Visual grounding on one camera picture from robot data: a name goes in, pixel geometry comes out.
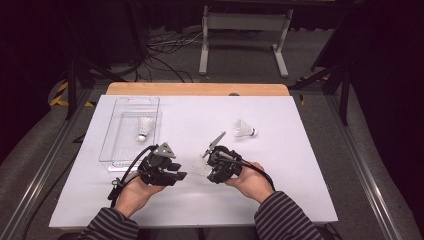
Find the striped sleeve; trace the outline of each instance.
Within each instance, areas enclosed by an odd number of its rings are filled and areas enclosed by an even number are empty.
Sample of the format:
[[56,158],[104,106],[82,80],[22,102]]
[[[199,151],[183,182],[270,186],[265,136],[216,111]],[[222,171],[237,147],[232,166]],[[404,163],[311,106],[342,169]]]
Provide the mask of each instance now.
[[322,240],[302,209],[283,192],[273,193],[261,204],[255,223],[261,240]]
[[78,239],[137,239],[138,225],[113,208],[102,208]]

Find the hand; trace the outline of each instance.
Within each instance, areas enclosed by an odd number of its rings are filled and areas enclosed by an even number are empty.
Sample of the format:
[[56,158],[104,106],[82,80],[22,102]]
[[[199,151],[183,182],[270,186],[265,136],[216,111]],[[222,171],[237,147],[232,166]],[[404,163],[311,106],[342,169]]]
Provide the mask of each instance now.
[[[264,168],[259,163],[252,162],[251,164],[264,171]],[[274,193],[264,176],[244,166],[239,177],[230,178],[225,184],[237,188],[244,196],[256,200],[259,204],[262,204],[265,199]]]
[[129,218],[140,210],[153,194],[162,191],[164,186],[146,185],[140,177],[131,180],[121,192],[114,209]]

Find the shuttlecock in container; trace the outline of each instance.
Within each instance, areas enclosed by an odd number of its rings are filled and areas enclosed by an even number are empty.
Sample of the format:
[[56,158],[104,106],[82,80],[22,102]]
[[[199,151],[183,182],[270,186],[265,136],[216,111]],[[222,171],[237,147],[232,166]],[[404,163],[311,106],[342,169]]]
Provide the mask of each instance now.
[[238,120],[234,125],[234,137],[256,136],[258,131],[242,120]]
[[155,125],[153,118],[141,117],[138,119],[138,137],[137,141],[144,142],[146,140],[147,134],[152,130]]

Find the transparent tray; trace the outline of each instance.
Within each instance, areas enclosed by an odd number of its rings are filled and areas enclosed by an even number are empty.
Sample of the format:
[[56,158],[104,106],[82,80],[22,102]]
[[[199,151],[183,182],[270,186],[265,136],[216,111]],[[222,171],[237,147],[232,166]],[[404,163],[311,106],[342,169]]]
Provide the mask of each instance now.
[[[159,103],[158,97],[119,98],[116,100],[99,158],[109,171],[126,171],[143,149],[157,143],[160,122]],[[143,142],[137,141],[141,117],[153,120],[152,128]]]

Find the white stand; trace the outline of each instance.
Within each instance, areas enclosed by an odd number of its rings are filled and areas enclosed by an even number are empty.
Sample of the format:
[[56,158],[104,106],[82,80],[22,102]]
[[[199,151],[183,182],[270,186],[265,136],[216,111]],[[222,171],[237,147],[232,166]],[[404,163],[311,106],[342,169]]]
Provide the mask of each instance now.
[[288,77],[289,74],[281,54],[281,49],[283,48],[292,14],[293,10],[287,11],[286,15],[209,13],[208,6],[205,6],[203,9],[203,43],[199,74],[205,75],[207,73],[209,53],[208,30],[238,29],[280,31],[280,39],[278,43],[273,44],[272,47],[281,77]]

